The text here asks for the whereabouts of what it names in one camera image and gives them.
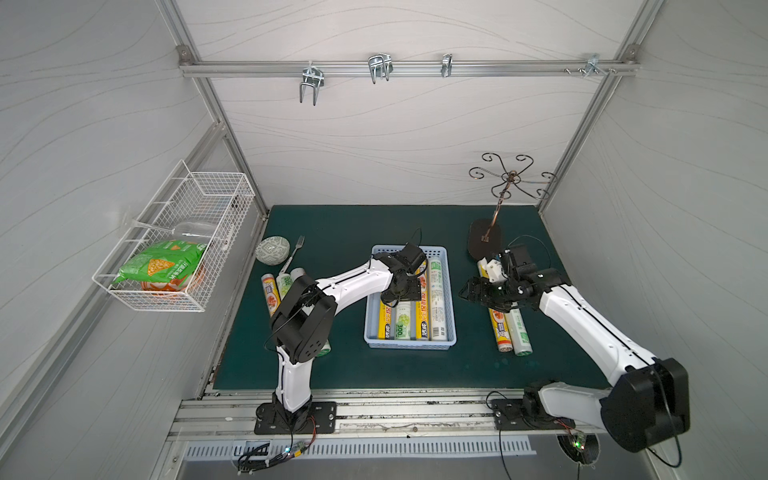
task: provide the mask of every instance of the wire basket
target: wire basket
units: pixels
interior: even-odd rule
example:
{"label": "wire basket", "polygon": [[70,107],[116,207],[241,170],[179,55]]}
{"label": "wire basket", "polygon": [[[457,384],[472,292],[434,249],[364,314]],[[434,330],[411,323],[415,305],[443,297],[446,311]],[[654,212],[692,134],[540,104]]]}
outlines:
{"label": "wire basket", "polygon": [[[193,172],[180,162],[183,176],[171,174],[93,275],[93,281],[133,310],[150,312],[204,312],[216,286],[237,232],[253,203],[253,188],[245,174]],[[204,221],[216,225],[200,263],[187,286],[180,291],[143,290],[141,283],[124,280],[112,282],[118,269],[150,245],[170,240],[174,226],[181,221]]]}

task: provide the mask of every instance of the green work surface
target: green work surface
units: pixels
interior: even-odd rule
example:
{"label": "green work surface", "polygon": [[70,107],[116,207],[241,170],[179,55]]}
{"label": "green work surface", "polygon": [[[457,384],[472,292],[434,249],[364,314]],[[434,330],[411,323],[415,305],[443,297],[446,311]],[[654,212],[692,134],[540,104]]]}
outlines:
{"label": "green work surface", "polygon": [[[529,356],[501,353],[488,309],[458,297],[476,262],[467,253],[470,223],[489,217],[493,207],[457,206],[275,206],[266,237],[287,238],[293,248],[306,237],[291,269],[304,268],[312,278],[335,276],[365,263],[376,244],[441,246],[448,262],[456,322],[456,344],[445,351],[372,349],[363,339],[365,299],[348,306],[333,321],[331,352],[316,358],[314,389],[384,388],[521,388],[543,379],[558,379],[576,386],[609,386],[602,372],[581,347],[546,315],[521,310],[533,346]],[[504,242],[518,235],[541,239],[552,255],[552,266],[563,266],[534,207],[503,207],[498,216]],[[548,265],[547,251],[523,237],[531,258],[540,268]],[[273,389],[277,385],[277,355],[263,348],[269,313],[261,276],[277,274],[280,267],[257,261],[227,340],[214,387],[225,390]],[[267,345],[273,349],[270,341]]]}

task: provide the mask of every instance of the snack bag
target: snack bag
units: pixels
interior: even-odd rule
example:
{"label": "snack bag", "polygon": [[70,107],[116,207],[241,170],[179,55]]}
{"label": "snack bag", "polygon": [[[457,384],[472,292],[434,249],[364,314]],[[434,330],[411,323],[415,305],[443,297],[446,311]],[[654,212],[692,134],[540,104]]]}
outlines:
{"label": "snack bag", "polygon": [[155,243],[120,267],[114,282],[170,282],[194,273],[203,257],[205,243],[167,240]]}

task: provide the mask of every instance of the robotic arm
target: robotic arm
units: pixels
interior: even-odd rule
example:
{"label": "robotic arm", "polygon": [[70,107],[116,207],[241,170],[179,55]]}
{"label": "robotic arm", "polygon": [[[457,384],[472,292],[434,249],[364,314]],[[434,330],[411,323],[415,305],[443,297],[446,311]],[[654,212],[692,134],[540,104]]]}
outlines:
{"label": "robotic arm", "polygon": [[[387,303],[419,300],[418,269],[424,260],[421,249],[408,243],[399,252],[377,253],[331,278],[296,279],[270,321],[280,360],[273,407],[285,429],[297,432],[306,424],[312,362],[328,338],[333,317],[376,292]],[[590,306],[567,277],[555,269],[539,270],[523,245],[502,252],[487,270],[489,278],[469,280],[459,296],[502,312],[517,303],[541,310],[576,340],[613,387],[550,383],[527,393],[531,414],[606,429],[630,452],[690,428],[688,379],[680,363],[659,360],[633,342]]]}
{"label": "robotic arm", "polygon": [[557,270],[539,270],[524,245],[488,262],[459,296],[509,312],[517,302],[551,317],[597,363],[613,387],[586,389],[553,382],[526,393],[532,415],[595,425],[630,452],[690,428],[688,374],[675,359],[659,360],[602,316]]}
{"label": "robotic arm", "polygon": [[333,317],[371,293],[382,301],[420,300],[418,269],[424,252],[407,243],[396,253],[377,253],[368,262],[330,278],[300,276],[270,319],[277,345],[276,419],[289,431],[306,424],[312,395],[312,361],[328,339]]}

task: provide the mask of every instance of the metal fork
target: metal fork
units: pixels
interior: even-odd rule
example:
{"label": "metal fork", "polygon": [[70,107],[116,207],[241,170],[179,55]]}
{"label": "metal fork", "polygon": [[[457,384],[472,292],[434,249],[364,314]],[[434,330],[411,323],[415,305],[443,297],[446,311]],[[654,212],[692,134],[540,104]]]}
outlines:
{"label": "metal fork", "polygon": [[290,257],[288,257],[288,260],[286,260],[285,265],[283,265],[283,268],[280,269],[280,273],[278,275],[282,275],[288,270],[288,266],[290,265],[290,261],[293,260],[293,256],[296,255],[296,251],[304,246],[304,235],[300,236],[298,241],[296,242],[296,246],[293,248],[293,253],[290,254]]}

